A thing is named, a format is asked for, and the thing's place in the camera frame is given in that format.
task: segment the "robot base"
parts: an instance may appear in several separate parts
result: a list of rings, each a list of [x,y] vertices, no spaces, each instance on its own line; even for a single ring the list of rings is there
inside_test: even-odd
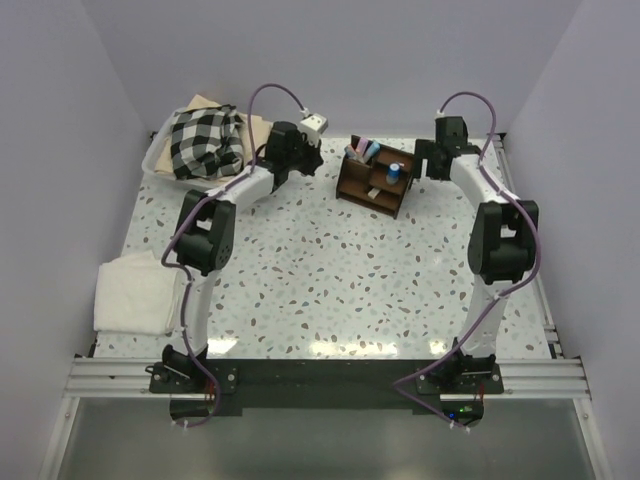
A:
[[[434,360],[243,360],[202,359],[203,365],[220,382],[218,416],[241,416],[245,408],[291,409],[410,409],[414,414],[428,410],[399,395],[393,382]],[[186,376],[162,362],[147,367],[151,374],[149,392],[156,394],[204,395],[205,377]],[[484,408],[476,394],[504,392],[497,364],[483,372],[462,372],[446,385],[430,383],[430,376],[403,385],[447,416],[465,424],[482,418]],[[465,394],[469,400],[441,400],[441,395]],[[202,398],[172,399],[172,418],[206,416]]]

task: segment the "white towel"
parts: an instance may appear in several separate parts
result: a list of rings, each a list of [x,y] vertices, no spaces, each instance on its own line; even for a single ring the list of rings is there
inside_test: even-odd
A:
[[[93,327],[96,331],[164,335],[173,330],[181,297],[178,271],[148,251],[100,266]]]

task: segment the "brown wooden shelf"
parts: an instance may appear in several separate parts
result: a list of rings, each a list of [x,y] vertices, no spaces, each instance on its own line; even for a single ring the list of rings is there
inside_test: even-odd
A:
[[[351,146],[355,148],[359,140],[360,137],[352,135]],[[398,181],[389,185],[387,171],[392,163],[401,163],[402,166]],[[371,164],[356,162],[345,155],[338,176],[336,197],[398,218],[400,205],[411,182],[412,171],[413,155],[387,145],[380,145],[380,152],[371,159]],[[376,198],[367,195],[372,188],[380,190]]]
[[[385,192],[393,193],[394,195],[402,195],[409,183],[409,175],[405,172],[400,172],[400,178],[393,185],[387,183],[387,170],[388,167],[380,164],[376,164],[371,169],[371,178],[369,184],[372,187],[379,188]]]
[[[368,182],[358,181],[354,178],[344,178],[338,187],[340,193],[364,200],[387,210],[394,211],[400,204],[400,197],[389,192],[380,192],[376,198],[371,198],[367,192],[371,190]]]

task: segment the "black and white checkered cloth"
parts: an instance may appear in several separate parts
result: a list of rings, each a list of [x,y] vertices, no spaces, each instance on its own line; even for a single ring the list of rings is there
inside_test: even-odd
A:
[[[176,113],[171,129],[171,161],[176,178],[217,178],[242,170],[239,128],[233,105]]]

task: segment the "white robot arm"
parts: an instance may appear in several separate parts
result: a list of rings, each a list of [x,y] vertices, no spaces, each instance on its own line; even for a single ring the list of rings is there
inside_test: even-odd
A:
[[[277,190],[292,170],[313,175],[322,165],[320,137],[327,125],[327,119],[318,114],[307,115],[298,126],[275,122],[265,148],[265,158],[255,166],[247,166],[238,176],[244,177],[242,181],[228,190],[223,186],[204,193],[195,190],[187,193],[178,225],[203,198],[217,197],[196,217],[203,222],[210,221],[210,231],[193,222],[175,247],[178,263],[188,268],[193,277],[192,292],[186,303],[185,325],[180,328],[186,329],[196,356],[206,355],[209,306],[218,272],[231,257],[236,213]],[[170,347],[172,352],[185,357],[188,355],[181,335],[176,336]],[[168,353],[165,349],[163,358]]]
[[[478,147],[468,143],[462,117],[437,118],[435,142],[416,141],[414,177],[420,178],[422,160],[426,160],[426,176],[455,183],[477,212],[468,249],[469,266],[475,274],[474,289],[459,337],[465,336],[487,306],[497,300],[460,349],[465,356],[488,358],[495,356],[498,329],[509,300],[508,295],[497,296],[533,268],[536,256],[532,232],[519,212],[498,192],[506,192],[517,201],[536,226],[538,207],[535,202],[522,201],[509,192],[490,171],[482,173],[479,153]]]

